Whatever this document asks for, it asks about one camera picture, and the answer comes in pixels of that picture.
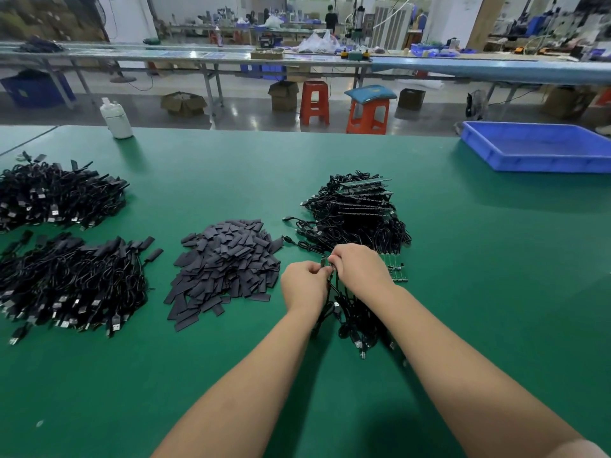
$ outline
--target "sleeve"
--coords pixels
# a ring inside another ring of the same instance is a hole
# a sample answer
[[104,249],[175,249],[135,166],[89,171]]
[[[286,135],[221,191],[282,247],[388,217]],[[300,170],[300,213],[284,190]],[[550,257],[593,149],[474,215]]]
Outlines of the sleeve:
[[609,458],[599,446],[588,440],[576,440],[562,444],[547,458]]

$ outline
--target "green table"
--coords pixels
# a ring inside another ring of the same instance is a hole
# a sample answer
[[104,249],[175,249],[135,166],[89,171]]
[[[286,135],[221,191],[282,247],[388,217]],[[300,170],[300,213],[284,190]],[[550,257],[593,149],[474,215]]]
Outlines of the green table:
[[[131,182],[116,217],[82,233],[156,237],[165,253],[154,291],[115,338],[34,328],[0,344],[0,455],[145,457],[195,400],[284,314],[233,301],[175,333],[162,303],[180,238],[230,218],[261,218],[277,238],[284,215],[330,174],[392,177],[408,288],[462,338],[611,452],[611,177],[495,173],[457,138],[64,126],[24,146],[69,167]],[[12,165],[0,157],[2,168]],[[37,231],[56,231],[42,225]],[[0,239],[4,247],[19,235]],[[286,246],[285,267],[315,254]],[[0,320],[0,341],[16,327]],[[357,349],[325,322],[268,448],[270,457],[456,456],[459,447],[401,356]]]
[[50,125],[0,125],[0,156],[56,128]]

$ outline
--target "spray can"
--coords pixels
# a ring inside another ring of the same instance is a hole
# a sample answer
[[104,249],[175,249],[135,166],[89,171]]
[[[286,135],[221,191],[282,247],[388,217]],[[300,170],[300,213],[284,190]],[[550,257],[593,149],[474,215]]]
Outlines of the spray can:
[[102,102],[100,112],[112,136],[118,140],[133,137],[134,132],[131,130],[130,121],[127,119],[123,106],[118,102],[111,102],[108,98],[102,98]]
[[221,34],[221,30],[219,29],[219,26],[217,25],[214,28],[214,34],[216,35],[216,44],[219,48],[223,47],[223,36]]

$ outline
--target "blue cushion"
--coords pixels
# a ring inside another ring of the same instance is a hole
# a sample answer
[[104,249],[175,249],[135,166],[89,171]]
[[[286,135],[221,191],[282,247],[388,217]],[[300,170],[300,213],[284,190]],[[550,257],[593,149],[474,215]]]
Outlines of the blue cushion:
[[366,87],[344,91],[344,93],[359,104],[365,104],[374,99],[397,99],[397,96],[391,89],[382,85],[367,85]]

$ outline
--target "wooden panel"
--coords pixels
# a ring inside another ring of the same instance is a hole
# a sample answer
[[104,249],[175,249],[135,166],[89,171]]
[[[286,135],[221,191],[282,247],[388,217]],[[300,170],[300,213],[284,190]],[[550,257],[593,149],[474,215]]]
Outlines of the wooden panel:
[[505,0],[483,0],[481,2],[480,12],[477,13],[471,36],[467,42],[467,48],[477,51],[484,50],[488,35],[492,31],[504,4]]

